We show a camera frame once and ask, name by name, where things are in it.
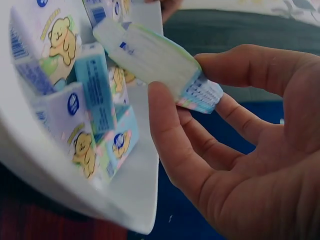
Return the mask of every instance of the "tissue pack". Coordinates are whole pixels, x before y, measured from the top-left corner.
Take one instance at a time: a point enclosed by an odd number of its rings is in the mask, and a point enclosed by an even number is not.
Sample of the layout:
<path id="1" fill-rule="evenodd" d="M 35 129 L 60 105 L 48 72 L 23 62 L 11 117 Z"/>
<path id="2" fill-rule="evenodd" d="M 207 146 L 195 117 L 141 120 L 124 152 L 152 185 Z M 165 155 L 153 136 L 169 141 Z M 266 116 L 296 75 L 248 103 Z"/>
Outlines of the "tissue pack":
<path id="1" fill-rule="evenodd" d="M 104 18 L 113 18 L 113 0 L 82 0 L 92 27 Z"/>
<path id="2" fill-rule="evenodd" d="M 65 0 L 19 0 L 11 8 L 14 64 L 39 95 L 66 85 L 81 39 Z"/>
<path id="3" fill-rule="evenodd" d="M 131 21 L 131 1 L 132 0 L 112 0 L 112 19 L 116 22 Z"/>
<path id="4" fill-rule="evenodd" d="M 107 68 L 109 72 L 109 82 L 115 104 L 129 104 L 129 97 L 126 86 L 125 73 L 115 62 L 107 58 Z"/>
<path id="5" fill-rule="evenodd" d="M 109 181 L 139 140 L 137 120 L 132 106 L 116 104 L 115 109 L 118 119 L 117 127 L 97 140 L 96 150 L 105 166 Z"/>
<path id="6" fill-rule="evenodd" d="M 223 96 L 221 87 L 204 76 L 194 57 L 164 36 L 107 18 L 93 29 L 93 35 L 120 67 L 147 84 L 167 85 L 179 106 L 209 114 Z"/>
<path id="7" fill-rule="evenodd" d="M 78 82 L 83 83 L 86 105 L 94 135 L 104 135 L 117 124 L 116 110 L 110 89 L 104 48 L 98 43 L 82 46 L 75 62 Z"/>
<path id="8" fill-rule="evenodd" d="M 31 107 L 70 161 L 86 178 L 95 176 L 100 160 L 96 156 L 83 85 L 75 82 L 62 91 L 39 96 L 31 101 Z"/>
<path id="9" fill-rule="evenodd" d="M 92 27 L 104 18 L 116 22 L 130 19 L 131 0 L 82 0 Z"/>

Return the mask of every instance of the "white container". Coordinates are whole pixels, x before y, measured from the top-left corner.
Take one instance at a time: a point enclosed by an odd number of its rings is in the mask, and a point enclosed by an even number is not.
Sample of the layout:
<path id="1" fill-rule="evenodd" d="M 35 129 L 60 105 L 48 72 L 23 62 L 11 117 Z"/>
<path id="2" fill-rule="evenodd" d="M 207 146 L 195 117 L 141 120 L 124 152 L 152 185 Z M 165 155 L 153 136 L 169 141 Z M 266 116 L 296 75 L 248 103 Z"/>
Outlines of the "white container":
<path id="1" fill-rule="evenodd" d="M 82 41 L 92 42 L 91 24 L 82 1 L 67 1 L 74 7 L 73 17 Z M 2 33 L 9 29 L 11 5 L 12 2 L 3 1 L 0 8 Z M 132 19 L 163 33 L 158 2 L 133 6 Z M 34 119 L 11 64 L 9 35 L 4 35 L 0 42 L 2 164 L 41 193 L 74 211 L 113 221 L 138 233 L 150 233 L 156 217 L 159 158 L 150 136 L 147 87 L 128 89 L 140 130 L 137 146 L 109 185 L 93 188 Z"/>

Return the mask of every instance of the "blue logo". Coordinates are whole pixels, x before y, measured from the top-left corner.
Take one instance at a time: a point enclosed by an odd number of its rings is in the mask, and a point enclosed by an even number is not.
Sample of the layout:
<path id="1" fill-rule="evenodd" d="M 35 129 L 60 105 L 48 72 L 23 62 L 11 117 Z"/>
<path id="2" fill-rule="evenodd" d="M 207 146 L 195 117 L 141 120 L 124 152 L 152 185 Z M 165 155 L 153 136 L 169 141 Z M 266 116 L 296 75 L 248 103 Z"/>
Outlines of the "blue logo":
<path id="1" fill-rule="evenodd" d="M 118 148 L 121 149 L 125 145 L 125 137 L 123 133 L 118 133 L 115 135 L 113 139 L 113 144 Z"/>
<path id="2" fill-rule="evenodd" d="M 77 94 L 72 93 L 68 99 L 68 112 L 71 116 L 74 116 L 80 107 L 79 98 Z"/>
<path id="3" fill-rule="evenodd" d="M 115 12 L 116 15 L 119 15 L 119 12 L 120 12 L 119 2 L 115 3 L 114 12 Z"/>
<path id="4" fill-rule="evenodd" d="M 47 5 L 48 0 L 36 0 L 40 8 L 43 8 Z"/>

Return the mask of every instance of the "bear illustration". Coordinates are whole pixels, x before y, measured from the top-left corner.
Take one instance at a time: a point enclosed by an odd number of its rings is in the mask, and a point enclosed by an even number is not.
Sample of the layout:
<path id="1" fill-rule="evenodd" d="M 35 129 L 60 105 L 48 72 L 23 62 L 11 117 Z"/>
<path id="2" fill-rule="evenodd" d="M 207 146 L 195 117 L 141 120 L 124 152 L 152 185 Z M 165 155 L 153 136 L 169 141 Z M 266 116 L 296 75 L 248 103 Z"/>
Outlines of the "bear illustration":
<path id="1" fill-rule="evenodd" d="M 90 133 L 81 132 L 74 140 L 73 163 L 80 164 L 86 178 L 95 171 L 96 154 L 91 147 L 92 136 Z"/>
<path id="2" fill-rule="evenodd" d="M 76 56 L 76 36 L 69 30 L 70 20 L 68 17 L 58 18 L 49 32 L 51 42 L 49 56 L 60 55 L 65 65 L 69 66 Z"/>
<path id="3" fill-rule="evenodd" d="M 121 159 L 128 151 L 130 145 L 130 134 L 128 131 L 119 133 L 114 137 L 112 151 L 117 159 Z"/>
<path id="4" fill-rule="evenodd" d="M 131 72 L 128 72 L 127 70 L 124 70 L 123 73 L 126 84 L 130 84 L 136 79 L 135 75 L 133 75 Z"/>
<path id="5" fill-rule="evenodd" d="M 115 92 L 122 93 L 124 90 L 124 72 L 120 67 L 115 67 L 113 79 L 115 83 Z"/>
<path id="6" fill-rule="evenodd" d="M 123 8 L 124 8 L 125 14 L 128 14 L 130 11 L 130 1 L 131 0 L 123 0 Z"/>

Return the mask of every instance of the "blue fabric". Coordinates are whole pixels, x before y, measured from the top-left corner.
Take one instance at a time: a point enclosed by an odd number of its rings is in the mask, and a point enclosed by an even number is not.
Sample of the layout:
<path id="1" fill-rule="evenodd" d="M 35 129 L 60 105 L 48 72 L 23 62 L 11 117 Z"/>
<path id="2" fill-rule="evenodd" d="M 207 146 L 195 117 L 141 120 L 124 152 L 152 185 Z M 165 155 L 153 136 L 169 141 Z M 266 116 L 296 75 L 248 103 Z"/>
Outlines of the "blue fabric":
<path id="1" fill-rule="evenodd" d="M 279 124 L 284 118 L 282 102 L 261 102 L 243 104 L 251 112 L 270 123 Z M 255 149 L 232 127 L 214 112 L 211 115 L 192 113 L 217 140 L 242 153 Z M 175 188 L 160 165 L 158 184 L 158 206 L 154 229 L 148 236 L 129 232 L 128 240 L 223 240 L 189 200 Z"/>

